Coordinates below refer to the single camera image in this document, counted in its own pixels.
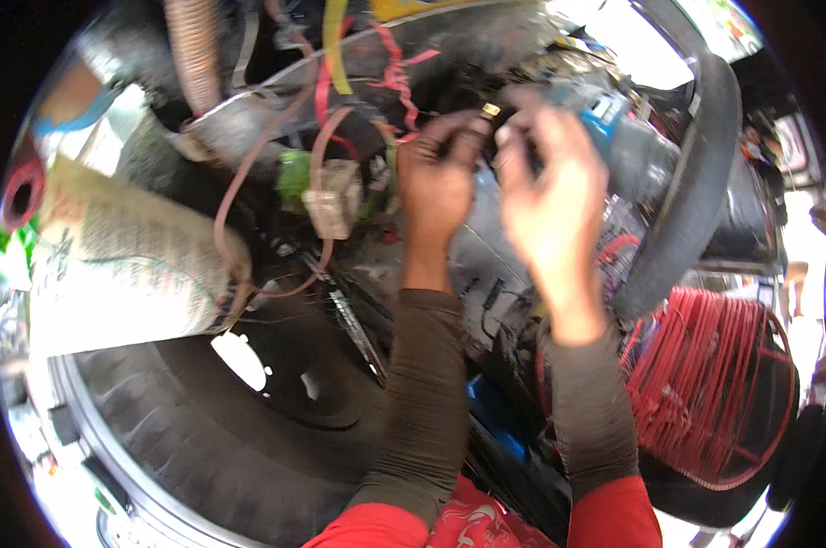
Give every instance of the sleeve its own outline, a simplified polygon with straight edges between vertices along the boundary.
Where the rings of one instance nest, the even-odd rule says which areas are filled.
[[[418,516],[388,504],[366,502],[342,512],[303,548],[421,548],[427,541],[428,529]]]
[[[641,477],[614,479],[594,488],[575,504],[567,545],[568,548],[660,548],[663,535]]]
[[[388,504],[417,516],[426,529],[434,524],[467,443],[461,336],[455,297],[400,291],[383,447],[349,509]]]
[[[544,352],[553,372],[557,443],[575,502],[615,479],[639,475],[635,423],[616,349],[609,327],[590,345],[550,340]]]

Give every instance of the corrugated hose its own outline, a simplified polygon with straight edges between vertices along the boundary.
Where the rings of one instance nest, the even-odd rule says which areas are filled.
[[[166,0],[166,26],[181,91],[199,116],[221,102],[215,0]]]

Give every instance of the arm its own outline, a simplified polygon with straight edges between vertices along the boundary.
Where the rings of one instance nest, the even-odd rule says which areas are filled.
[[[461,303],[447,249],[473,201],[474,159],[488,125],[443,116],[400,149],[406,216],[403,289],[385,386],[383,447],[342,518],[308,546],[422,546],[455,487],[467,444]],[[445,159],[438,150],[451,141]]]
[[[625,545],[661,545],[595,272],[607,170],[572,113],[528,90],[512,99],[521,109],[496,134],[502,220],[550,310],[553,420],[575,501],[569,546],[616,542],[605,522]],[[544,159],[537,179],[527,138]]]

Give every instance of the yellow strap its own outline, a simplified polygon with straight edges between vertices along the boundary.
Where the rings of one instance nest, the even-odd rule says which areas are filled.
[[[328,0],[324,6],[324,23],[321,25],[321,41],[324,43],[324,55],[331,69],[331,82],[334,90],[341,95],[351,95],[352,88],[346,78],[346,68],[342,65],[340,33],[342,18],[346,14],[348,0]]]
[[[440,0],[439,2],[422,2],[421,0],[370,0],[370,9],[379,21],[385,23],[385,21],[392,21],[407,15],[413,15],[414,13],[473,1],[474,0]]]

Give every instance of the brown sleeve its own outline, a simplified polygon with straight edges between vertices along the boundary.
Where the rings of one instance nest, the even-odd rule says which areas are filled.
[[[415,514],[429,528],[437,520],[467,444],[461,336],[455,297],[400,291],[382,452],[350,507],[382,502]]]
[[[553,374],[553,423],[575,502],[610,481],[639,475],[635,423],[616,349],[609,327],[586,346],[550,341],[544,354]]]

